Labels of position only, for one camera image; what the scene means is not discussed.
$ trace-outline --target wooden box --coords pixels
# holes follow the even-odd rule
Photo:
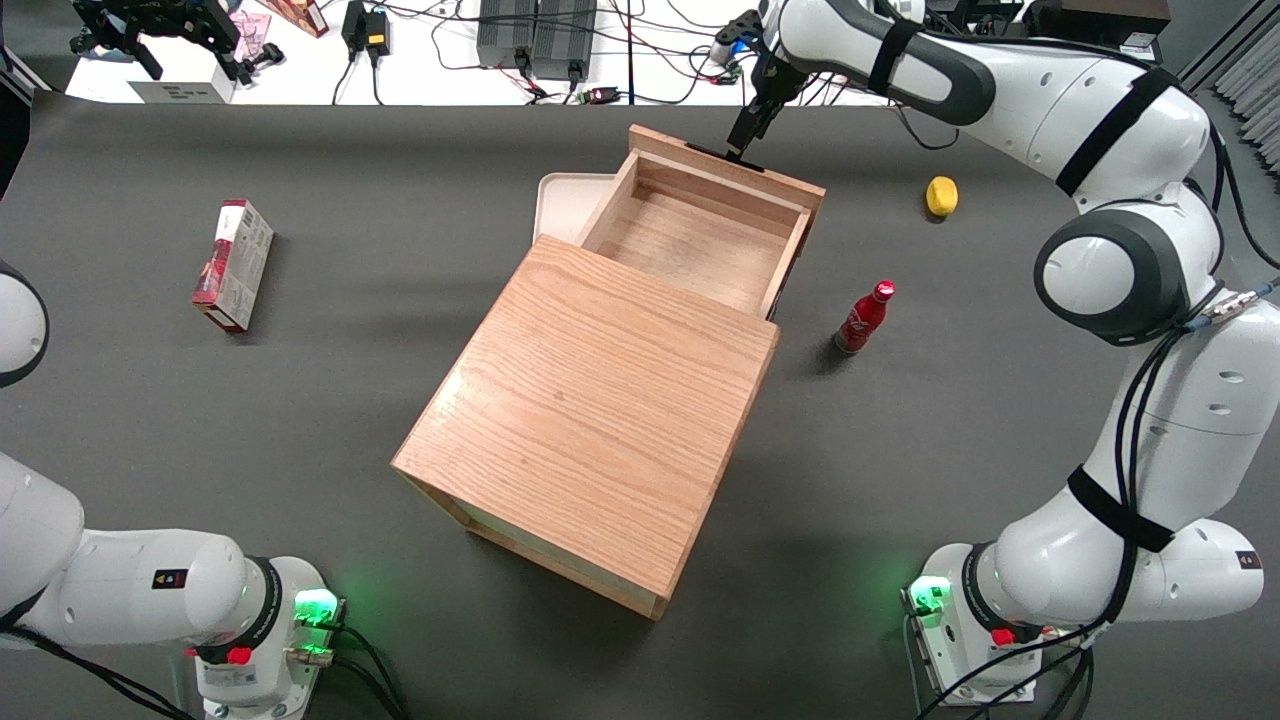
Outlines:
[[[634,126],[631,152],[577,245],[769,318],[822,188]]]
[[[657,620],[773,356],[763,315],[822,191],[631,140],[582,247],[534,242],[392,466],[467,530]],[[684,152],[699,156],[671,159]]]

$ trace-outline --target red box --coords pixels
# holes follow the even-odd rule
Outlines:
[[[312,37],[329,32],[329,23],[320,14],[316,0],[259,0],[275,14],[305,29]]]

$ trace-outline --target gray table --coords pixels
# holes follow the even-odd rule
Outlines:
[[[988,539],[1056,492],[1121,365],[1037,301],[1032,261],[1073,209],[998,152],[925,152],[890,113],[842,109],[785,113],[753,149],[829,193],[659,624],[468,537],[388,468],[527,250],[539,178],[616,169],[631,122],[718,143],[732,118],[42,97],[0,256],[54,324],[45,364],[0,393],[0,447],[76,492],[90,527],[312,560],[421,719],[910,717],[897,588],[937,546]],[[942,224],[920,208],[934,174],[963,197]],[[282,234],[243,338],[188,304],[233,196]],[[831,364],[831,332],[882,277],[900,288],[888,323]],[[1280,555],[1277,451],[1268,438],[1221,514],[1263,557]],[[1280,715],[1277,603],[1268,588],[1233,618],[1112,630],[1091,717]],[[86,655],[172,688],[174,651]],[[0,676],[5,717],[148,717],[45,656],[0,653]],[[324,678],[312,717],[375,716],[351,679]]]

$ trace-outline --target white tray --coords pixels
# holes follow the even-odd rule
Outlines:
[[[552,173],[538,183],[538,211],[534,214],[534,240],[549,234],[577,245],[577,234],[591,218],[595,206],[609,192],[608,173]]]

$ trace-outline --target black strap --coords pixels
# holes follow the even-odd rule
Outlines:
[[[1102,489],[1102,486],[1084,471],[1083,465],[1066,479],[1066,487],[1071,488],[1075,500],[1100,523],[1138,547],[1160,552],[1172,542],[1172,530],[1120,505],[1119,500],[1111,497],[1111,493]]]
[[[271,565],[271,561],[265,557],[252,555],[246,555],[244,557],[262,570],[262,579],[266,583],[266,597],[262,598],[262,610],[257,614],[253,623],[236,639],[216,646],[196,646],[196,655],[210,665],[225,665],[227,653],[237,647],[256,650],[266,639],[266,635],[270,634],[271,628],[275,625],[275,619],[280,615],[280,605],[284,596],[280,574]]]
[[[893,65],[906,50],[906,44],[923,28],[924,26],[911,20],[897,20],[888,28],[881,42],[881,51],[876,55],[876,64],[872,65],[872,76],[867,79],[867,90],[876,95],[888,94],[888,76],[893,72]]]
[[[1075,195],[1080,183],[1089,177],[1102,156],[1111,146],[1147,111],[1147,108],[1170,87],[1178,87],[1178,78],[1164,68],[1151,68],[1133,81],[1133,87],[1106,118],[1093,128],[1089,137],[1075,150],[1062,172],[1057,174],[1057,186],[1068,195]]]
[[[42,594],[45,594],[45,588],[40,588],[40,592],[19,602],[13,607],[13,610],[0,616],[0,633],[5,633],[6,630],[12,630],[18,626],[18,620],[22,620],[23,615],[31,612],[31,609],[36,606],[36,602],[40,601],[40,596]]]

